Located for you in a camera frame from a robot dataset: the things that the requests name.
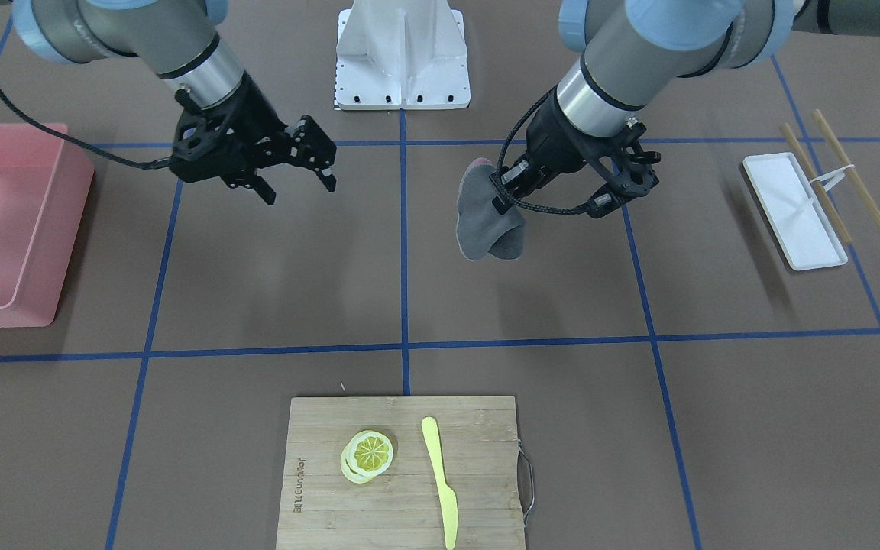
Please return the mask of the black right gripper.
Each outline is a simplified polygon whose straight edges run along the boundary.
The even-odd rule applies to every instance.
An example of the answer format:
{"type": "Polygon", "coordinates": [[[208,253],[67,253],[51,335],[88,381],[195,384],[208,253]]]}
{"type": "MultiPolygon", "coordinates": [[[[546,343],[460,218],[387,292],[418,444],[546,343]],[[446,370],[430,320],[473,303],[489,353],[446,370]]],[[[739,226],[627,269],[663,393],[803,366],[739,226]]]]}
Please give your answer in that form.
{"type": "Polygon", "coordinates": [[[186,183],[226,179],[230,189],[254,191],[268,206],[277,194],[256,170],[279,163],[290,154],[290,166],[314,172],[333,193],[338,147],[312,116],[303,115],[293,126],[283,123],[259,90],[251,74],[229,98],[199,109],[189,92],[179,89],[175,100],[183,107],[176,125],[168,170],[186,183]]]}

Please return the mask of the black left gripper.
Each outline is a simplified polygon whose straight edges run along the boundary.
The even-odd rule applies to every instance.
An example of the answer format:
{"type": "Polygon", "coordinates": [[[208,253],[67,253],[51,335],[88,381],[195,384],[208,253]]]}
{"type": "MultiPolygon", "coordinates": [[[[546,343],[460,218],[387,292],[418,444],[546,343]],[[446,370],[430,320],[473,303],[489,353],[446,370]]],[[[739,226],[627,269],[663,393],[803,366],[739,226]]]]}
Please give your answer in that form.
{"type": "Polygon", "coordinates": [[[506,215],[558,175],[582,170],[587,154],[600,144],[600,137],[584,133],[566,118],[558,98],[548,96],[525,130],[524,153],[510,168],[496,167],[491,174],[493,208],[506,215]]]}

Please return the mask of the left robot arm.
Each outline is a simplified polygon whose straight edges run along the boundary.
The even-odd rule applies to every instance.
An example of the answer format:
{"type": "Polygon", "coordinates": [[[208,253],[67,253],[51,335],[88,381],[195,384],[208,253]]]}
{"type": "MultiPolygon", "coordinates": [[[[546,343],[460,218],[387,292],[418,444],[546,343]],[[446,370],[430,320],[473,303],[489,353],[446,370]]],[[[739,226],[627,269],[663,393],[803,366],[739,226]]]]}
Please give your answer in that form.
{"type": "Polygon", "coordinates": [[[880,36],[880,1],[568,1],[560,34],[579,59],[522,118],[524,154],[490,181],[500,215],[608,215],[658,184],[660,156],[640,146],[639,113],[674,79],[768,59],[793,31],[880,36]],[[591,167],[602,186],[572,209],[526,198],[591,167]]]}

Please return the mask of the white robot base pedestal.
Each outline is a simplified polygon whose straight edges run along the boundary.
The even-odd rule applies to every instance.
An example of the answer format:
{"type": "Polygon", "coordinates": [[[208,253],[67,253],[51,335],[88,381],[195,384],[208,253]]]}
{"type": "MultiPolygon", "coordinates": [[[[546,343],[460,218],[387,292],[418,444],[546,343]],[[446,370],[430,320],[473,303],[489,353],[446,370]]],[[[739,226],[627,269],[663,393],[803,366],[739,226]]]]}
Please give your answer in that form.
{"type": "Polygon", "coordinates": [[[338,13],[336,38],[337,109],[471,104],[464,15],[447,1],[356,1],[338,13]]]}

